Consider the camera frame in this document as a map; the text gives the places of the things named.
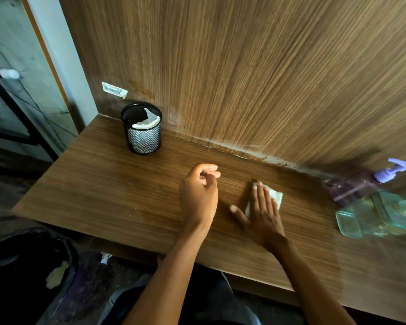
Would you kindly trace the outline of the person's dark trousers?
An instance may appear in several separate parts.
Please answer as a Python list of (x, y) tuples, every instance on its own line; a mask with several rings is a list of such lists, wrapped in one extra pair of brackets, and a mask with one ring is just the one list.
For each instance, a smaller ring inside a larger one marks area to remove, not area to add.
[[(97, 325), (122, 325), (152, 274), (110, 296)], [(178, 325), (261, 325), (260, 320), (234, 295), (221, 271), (195, 264)]]

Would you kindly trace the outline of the person's left hand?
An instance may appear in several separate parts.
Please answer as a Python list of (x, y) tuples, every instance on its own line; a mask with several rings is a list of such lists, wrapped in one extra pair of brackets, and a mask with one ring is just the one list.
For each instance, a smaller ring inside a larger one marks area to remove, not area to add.
[(192, 182), (190, 171), (179, 186), (180, 208), (184, 216), (184, 224), (187, 228), (208, 230), (217, 211), (218, 188)]

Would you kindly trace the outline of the black mesh pen holder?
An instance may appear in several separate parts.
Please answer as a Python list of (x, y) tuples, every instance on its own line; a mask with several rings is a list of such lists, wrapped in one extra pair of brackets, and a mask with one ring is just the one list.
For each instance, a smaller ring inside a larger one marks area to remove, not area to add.
[[(150, 109), (161, 117), (160, 123), (148, 130), (136, 130), (131, 126), (147, 119), (144, 108)], [(133, 102), (125, 106), (120, 116), (129, 150), (142, 156), (150, 155), (161, 147), (162, 112), (155, 105), (147, 102)]]

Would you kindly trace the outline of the person's left forearm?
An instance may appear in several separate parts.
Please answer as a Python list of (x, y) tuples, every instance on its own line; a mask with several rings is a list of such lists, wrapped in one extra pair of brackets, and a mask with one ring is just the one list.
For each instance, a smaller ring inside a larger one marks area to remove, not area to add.
[(211, 224), (190, 222), (122, 325), (178, 325), (194, 263)]

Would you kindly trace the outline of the green clear plastic container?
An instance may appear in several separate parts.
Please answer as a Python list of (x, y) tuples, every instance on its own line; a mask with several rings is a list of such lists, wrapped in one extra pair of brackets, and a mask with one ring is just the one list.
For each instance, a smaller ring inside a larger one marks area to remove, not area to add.
[(340, 232), (353, 239), (406, 234), (406, 199), (387, 191), (348, 204), (336, 212)]

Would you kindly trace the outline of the black trash bin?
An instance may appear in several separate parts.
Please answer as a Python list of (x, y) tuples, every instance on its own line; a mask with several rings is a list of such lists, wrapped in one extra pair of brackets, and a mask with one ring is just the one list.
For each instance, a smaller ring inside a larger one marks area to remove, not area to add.
[[(69, 263), (60, 286), (45, 280)], [(71, 241), (43, 228), (15, 231), (0, 239), (0, 325), (48, 325), (77, 275), (79, 255)]]

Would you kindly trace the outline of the crumpled paper in bin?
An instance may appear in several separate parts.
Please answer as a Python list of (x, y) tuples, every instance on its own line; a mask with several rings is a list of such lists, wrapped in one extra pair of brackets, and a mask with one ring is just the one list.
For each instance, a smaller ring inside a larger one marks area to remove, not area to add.
[(69, 268), (69, 263), (67, 261), (62, 261), (59, 267), (54, 268), (45, 280), (45, 287), (52, 290), (60, 286), (62, 279), (65, 276), (66, 270)]

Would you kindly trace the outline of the purple pump dispenser bottle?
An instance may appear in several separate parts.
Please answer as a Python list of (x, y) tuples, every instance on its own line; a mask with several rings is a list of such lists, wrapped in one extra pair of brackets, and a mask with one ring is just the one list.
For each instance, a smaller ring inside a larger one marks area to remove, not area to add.
[(406, 161), (388, 158), (389, 167), (376, 171), (359, 170), (347, 177), (326, 179), (323, 182), (333, 202), (345, 207), (368, 197), (379, 190), (380, 185), (393, 180), (400, 172), (406, 171)]

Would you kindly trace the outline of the white barcode sticker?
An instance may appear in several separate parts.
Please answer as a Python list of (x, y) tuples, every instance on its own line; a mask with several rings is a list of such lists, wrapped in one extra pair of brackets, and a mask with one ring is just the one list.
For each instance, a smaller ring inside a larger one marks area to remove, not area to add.
[(125, 99), (126, 96), (128, 95), (127, 90), (120, 87), (116, 87), (106, 82), (102, 82), (102, 88), (104, 92), (120, 97), (122, 99)]

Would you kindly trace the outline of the person's right hand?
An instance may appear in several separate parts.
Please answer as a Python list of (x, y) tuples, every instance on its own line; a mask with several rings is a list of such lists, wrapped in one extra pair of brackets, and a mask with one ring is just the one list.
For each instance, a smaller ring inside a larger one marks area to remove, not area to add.
[(275, 218), (272, 214), (269, 191), (266, 188), (265, 191), (267, 194), (267, 211), (260, 212), (256, 210), (256, 185), (252, 187), (249, 197), (251, 199), (249, 216), (251, 224), (249, 226), (243, 226), (243, 228), (257, 245), (260, 245), (276, 256), (280, 247), (286, 243), (286, 237), (281, 218)]

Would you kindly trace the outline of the white paper in holder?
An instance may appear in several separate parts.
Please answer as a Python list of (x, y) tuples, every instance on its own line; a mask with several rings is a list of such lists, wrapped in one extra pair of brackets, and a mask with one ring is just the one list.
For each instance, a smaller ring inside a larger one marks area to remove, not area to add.
[(147, 119), (139, 121), (135, 124), (132, 124), (132, 128), (136, 130), (148, 130), (151, 129), (155, 126), (157, 126), (160, 121), (161, 117), (154, 114), (150, 109), (144, 108), (145, 114), (147, 116)]

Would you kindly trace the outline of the black metal frame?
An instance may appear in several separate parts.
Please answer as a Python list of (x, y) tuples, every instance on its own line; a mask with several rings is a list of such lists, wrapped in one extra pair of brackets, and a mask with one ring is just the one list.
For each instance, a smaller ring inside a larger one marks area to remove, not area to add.
[[(20, 78), (20, 73), (14, 69), (0, 68), (0, 79), (6, 80), (18, 80)], [(29, 146), (40, 146), (44, 149), (46, 154), (55, 162), (58, 159), (58, 154), (49, 145), (46, 139), (42, 136), (40, 131), (32, 123), (32, 121), (27, 117), (20, 106), (15, 102), (15, 100), (10, 96), (8, 91), (0, 83), (0, 98), (5, 103), (5, 105), (13, 112), (16, 118), (25, 127), (28, 134), (23, 136), (16, 133), (0, 132), (0, 139), (12, 141), (16, 143), (21, 143)]]

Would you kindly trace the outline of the white tissue paper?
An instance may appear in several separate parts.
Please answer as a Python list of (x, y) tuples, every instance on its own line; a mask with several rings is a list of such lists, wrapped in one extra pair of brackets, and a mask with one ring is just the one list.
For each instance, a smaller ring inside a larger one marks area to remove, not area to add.
[[(270, 195), (271, 199), (274, 199), (276, 201), (277, 210), (279, 210), (280, 207), (281, 207), (281, 203), (282, 203), (283, 193), (279, 192), (279, 191), (275, 191), (274, 189), (268, 187), (267, 185), (263, 184), (262, 186), (269, 191), (269, 195)], [(247, 206), (245, 208), (245, 211), (244, 211), (246, 217), (248, 217), (248, 218), (250, 216), (250, 206), (251, 206), (250, 202), (251, 202), (251, 199), (249, 198), (248, 204), (247, 204)]]

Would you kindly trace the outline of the person's right forearm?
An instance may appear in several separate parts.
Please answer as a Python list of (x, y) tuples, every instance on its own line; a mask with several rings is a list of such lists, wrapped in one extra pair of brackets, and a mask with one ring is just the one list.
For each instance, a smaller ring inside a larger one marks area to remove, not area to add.
[(357, 325), (291, 241), (275, 234), (264, 247), (276, 257), (285, 271), (308, 325)]

